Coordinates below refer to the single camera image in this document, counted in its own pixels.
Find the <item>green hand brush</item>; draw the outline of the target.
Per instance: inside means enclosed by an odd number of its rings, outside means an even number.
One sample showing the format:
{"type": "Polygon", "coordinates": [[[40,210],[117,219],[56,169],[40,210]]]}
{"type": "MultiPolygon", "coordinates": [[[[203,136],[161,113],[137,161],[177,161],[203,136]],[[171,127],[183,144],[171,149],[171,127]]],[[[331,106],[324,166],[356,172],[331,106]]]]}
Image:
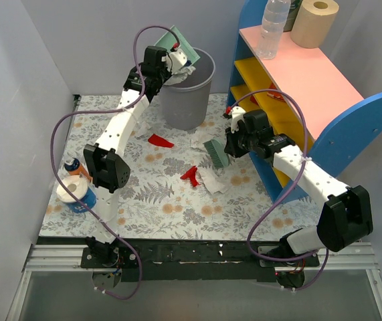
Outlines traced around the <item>green hand brush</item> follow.
{"type": "Polygon", "coordinates": [[[230,165],[229,157],[224,152],[224,147],[216,138],[212,138],[203,143],[208,155],[211,158],[213,166],[216,169],[222,169],[230,165]]]}

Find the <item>green plastic dustpan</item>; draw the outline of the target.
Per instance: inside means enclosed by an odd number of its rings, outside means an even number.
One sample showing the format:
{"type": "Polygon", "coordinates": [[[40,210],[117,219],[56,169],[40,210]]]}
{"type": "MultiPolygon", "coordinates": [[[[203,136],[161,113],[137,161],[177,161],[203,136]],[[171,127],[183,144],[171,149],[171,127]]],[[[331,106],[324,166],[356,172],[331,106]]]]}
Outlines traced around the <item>green plastic dustpan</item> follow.
{"type": "Polygon", "coordinates": [[[155,43],[155,46],[163,47],[169,52],[181,49],[187,56],[187,63],[185,66],[193,66],[200,59],[200,55],[190,45],[175,25],[172,25],[169,29],[171,31],[166,31],[164,35],[155,43]]]}

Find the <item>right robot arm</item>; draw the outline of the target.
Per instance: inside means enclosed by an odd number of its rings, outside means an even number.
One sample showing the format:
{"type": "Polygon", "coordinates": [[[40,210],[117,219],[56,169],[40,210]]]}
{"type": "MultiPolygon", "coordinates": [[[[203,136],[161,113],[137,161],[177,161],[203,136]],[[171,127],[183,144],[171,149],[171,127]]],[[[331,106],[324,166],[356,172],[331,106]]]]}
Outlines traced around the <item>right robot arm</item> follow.
{"type": "Polygon", "coordinates": [[[338,252],[373,232],[371,202],[362,186],[350,187],[330,176],[285,134],[274,134],[263,110],[246,112],[233,107],[231,125],[225,131],[225,153],[239,158],[247,153],[286,174],[320,207],[316,225],[284,235],[278,246],[261,254],[264,260],[296,265],[310,252],[338,252]]]}

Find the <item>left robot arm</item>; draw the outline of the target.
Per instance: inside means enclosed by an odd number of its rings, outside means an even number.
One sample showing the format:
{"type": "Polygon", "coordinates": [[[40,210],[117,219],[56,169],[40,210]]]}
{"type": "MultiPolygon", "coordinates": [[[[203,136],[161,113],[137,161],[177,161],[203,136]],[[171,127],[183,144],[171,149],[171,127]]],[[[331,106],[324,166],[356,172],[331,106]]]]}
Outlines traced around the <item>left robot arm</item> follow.
{"type": "Polygon", "coordinates": [[[116,239],[116,216],[119,189],[130,177],[130,167],[123,160],[128,139],[138,119],[149,107],[163,84],[187,63],[181,48],[168,51],[157,46],[145,49],[144,60],[128,74],[116,111],[94,144],[84,147],[84,158],[92,177],[97,198],[94,208],[98,215],[92,238],[101,245],[96,251],[97,261],[110,268],[118,262],[119,252],[109,245],[116,239]]]}

